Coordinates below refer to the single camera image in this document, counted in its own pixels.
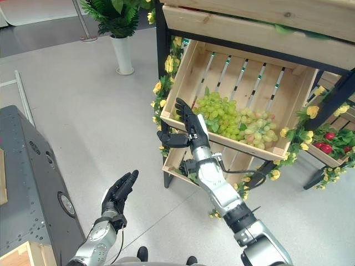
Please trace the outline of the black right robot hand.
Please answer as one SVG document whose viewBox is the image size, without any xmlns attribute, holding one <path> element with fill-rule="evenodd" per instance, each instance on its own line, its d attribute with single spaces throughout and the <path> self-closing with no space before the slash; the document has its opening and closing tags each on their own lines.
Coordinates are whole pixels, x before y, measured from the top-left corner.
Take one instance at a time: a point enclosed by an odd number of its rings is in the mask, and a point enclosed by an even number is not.
<svg viewBox="0 0 355 266">
<path fill-rule="evenodd" d="M 186 134 L 171 134 L 167 126 L 161 126 L 157 136 L 166 147 L 185 148 L 189 147 L 192 151 L 200 146 L 210 148 L 208 131 L 200 122 L 199 116 L 193 113 L 191 107 L 181 98 L 176 98 L 176 112 L 182 118 L 187 131 Z"/>
</svg>

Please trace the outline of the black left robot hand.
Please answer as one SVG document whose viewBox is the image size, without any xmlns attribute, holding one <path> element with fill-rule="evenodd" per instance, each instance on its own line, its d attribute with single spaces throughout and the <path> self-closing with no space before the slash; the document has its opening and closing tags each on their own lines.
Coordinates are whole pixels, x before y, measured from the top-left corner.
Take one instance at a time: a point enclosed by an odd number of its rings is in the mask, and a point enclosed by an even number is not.
<svg viewBox="0 0 355 266">
<path fill-rule="evenodd" d="M 138 170 L 128 172 L 108 189 L 102 201 L 102 214 L 109 210 L 123 214 L 125 201 L 127 200 L 128 194 L 133 191 L 133 185 L 138 175 Z"/>
</svg>

